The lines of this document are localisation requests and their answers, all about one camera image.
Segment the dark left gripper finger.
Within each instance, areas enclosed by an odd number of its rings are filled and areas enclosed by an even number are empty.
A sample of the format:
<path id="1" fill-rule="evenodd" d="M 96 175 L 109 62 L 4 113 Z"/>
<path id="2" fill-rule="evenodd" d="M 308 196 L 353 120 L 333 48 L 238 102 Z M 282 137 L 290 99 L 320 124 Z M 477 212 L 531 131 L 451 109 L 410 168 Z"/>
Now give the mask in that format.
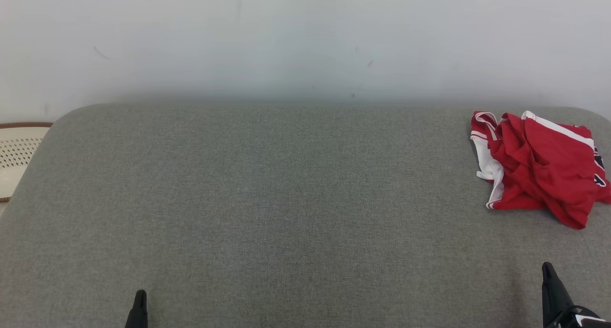
<path id="1" fill-rule="evenodd" d="M 138 290 L 136 292 L 125 328 L 148 328 L 147 293 L 145 290 Z"/>

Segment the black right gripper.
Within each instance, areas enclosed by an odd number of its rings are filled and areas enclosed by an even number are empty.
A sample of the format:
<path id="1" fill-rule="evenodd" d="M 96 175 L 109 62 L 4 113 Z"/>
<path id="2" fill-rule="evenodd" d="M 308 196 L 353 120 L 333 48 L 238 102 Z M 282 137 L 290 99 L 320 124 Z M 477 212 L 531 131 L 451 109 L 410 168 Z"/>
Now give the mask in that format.
<path id="1" fill-rule="evenodd" d="M 544 328 L 610 328 L 611 323 L 587 308 L 575 308 L 552 263 L 542 265 L 542 322 Z"/>

